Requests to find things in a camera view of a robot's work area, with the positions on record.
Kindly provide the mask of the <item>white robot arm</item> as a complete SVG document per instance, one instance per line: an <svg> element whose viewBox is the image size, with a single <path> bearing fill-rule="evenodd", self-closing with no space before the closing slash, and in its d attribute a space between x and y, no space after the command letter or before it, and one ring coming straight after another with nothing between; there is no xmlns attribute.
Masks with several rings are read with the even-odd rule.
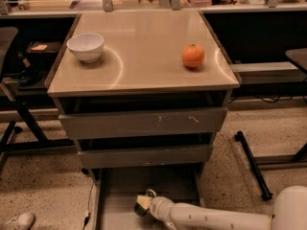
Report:
<svg viewBox="0 0 307 230"><path fill-rule="evenodd" d="M307 188L285 188L275 199L270 215L240 213L174 203L154 190L138 195L136 215L150 213L169 230L307 230Z"/></svg>

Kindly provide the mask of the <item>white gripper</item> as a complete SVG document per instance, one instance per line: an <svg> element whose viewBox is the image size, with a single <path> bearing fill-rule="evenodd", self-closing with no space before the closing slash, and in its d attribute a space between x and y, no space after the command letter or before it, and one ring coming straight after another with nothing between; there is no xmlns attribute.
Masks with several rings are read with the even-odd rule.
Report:
<svg viewBox="0 0 307 230"><path fill-rule="evenodd" d="M138 195L136 205L141 210L148 210L150 208L151 215L164 223L172 221L170 213L175 203L163 196L157 196L152 199L147 195Z"/></svg>

